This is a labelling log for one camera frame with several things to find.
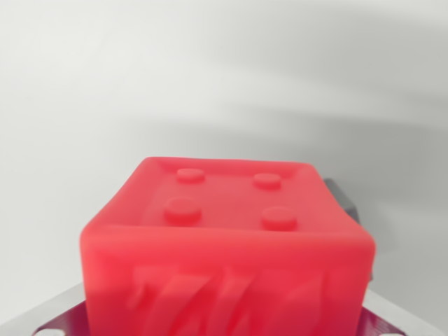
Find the black-padded metal gripper left finger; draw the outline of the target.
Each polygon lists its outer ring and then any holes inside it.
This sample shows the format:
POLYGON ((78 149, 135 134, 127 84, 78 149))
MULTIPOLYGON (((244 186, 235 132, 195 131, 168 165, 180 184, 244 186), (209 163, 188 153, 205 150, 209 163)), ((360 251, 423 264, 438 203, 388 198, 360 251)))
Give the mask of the black-padded metal gripper left finger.
POLYGON ((36 335, 44 329, 53 335, 88 335, 82 283, 5 322, 1 335, 36 335))

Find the black-padded metal gripper right finger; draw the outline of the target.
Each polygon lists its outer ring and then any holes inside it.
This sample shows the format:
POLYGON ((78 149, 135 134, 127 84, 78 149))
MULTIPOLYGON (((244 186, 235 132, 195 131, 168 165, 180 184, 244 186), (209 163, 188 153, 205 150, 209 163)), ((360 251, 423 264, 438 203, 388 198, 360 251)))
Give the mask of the black-padded metal gripper right finger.
POLYGON ((436 336, 445 332, 367 290, 360 315, 360 335, 436 336))

